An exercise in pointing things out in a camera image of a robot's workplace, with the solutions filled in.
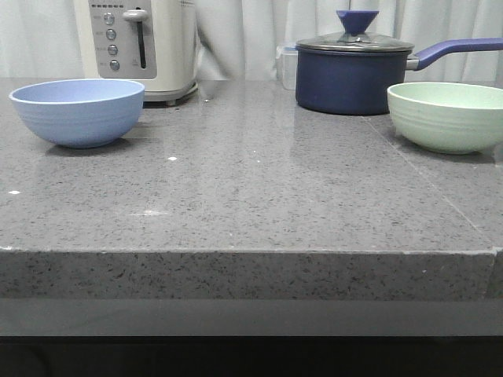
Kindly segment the blue bowl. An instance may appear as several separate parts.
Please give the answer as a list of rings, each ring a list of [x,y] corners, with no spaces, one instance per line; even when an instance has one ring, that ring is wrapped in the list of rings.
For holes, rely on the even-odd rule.
[[[65,79],[21,87],[9,99],[37,137],[69,148],[93,148],[134,127],[144,95],[143,84],[127,79]]]

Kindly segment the clear plastic container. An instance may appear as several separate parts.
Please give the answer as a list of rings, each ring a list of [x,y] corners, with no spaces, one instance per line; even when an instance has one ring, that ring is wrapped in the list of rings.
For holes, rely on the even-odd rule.
[[[284,43],[277,46],[277,77],[286,90],[296,88],[297,57],[298,52],[294,43]]]

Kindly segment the green bowl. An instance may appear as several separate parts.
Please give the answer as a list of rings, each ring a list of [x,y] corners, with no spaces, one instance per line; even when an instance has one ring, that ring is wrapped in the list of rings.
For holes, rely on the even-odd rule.
[[[502,143],[502,90],[454,82],[404,82],[387,89],[396,132],[432,152],[468,154]]]

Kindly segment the glass pot lid blue knob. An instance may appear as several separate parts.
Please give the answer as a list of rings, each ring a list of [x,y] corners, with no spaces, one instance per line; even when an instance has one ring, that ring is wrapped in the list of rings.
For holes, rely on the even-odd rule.
[[[342,53],[412,51],[412,43],[367,31],[378,14],[378,10],[337,10],[343,31],[301,39],[296,48]]]

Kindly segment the cream white toaster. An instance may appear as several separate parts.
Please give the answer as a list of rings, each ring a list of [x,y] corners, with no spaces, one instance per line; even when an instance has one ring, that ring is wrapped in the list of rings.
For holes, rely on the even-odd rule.
[[[197,89],[196,13],[191,1],[75,1],[87,78],[129,79],[145,101],[176,105]]]

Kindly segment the white curtain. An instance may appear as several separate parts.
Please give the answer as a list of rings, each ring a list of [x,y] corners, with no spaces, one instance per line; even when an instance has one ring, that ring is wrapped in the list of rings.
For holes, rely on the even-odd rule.
[[[377,11],[372,31],[417,49],[502,34],[499,1],[198,1],[195,9],[200,79],[275,79],[277,47],[338,31],[340,9]],[[72,2],[2,2],[2,76],[74,78],[82,73]]]

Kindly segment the dark blue saucepan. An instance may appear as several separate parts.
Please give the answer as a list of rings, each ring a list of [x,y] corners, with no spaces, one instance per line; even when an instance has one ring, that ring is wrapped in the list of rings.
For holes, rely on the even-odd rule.
[[[448,40],[416,53],[337,51],[298,43],[296,101],[303,108],[329,114],[387,114],[387,88],[404,82],[407,70],[422,70],[449,53],[501,49],[501,38]]]

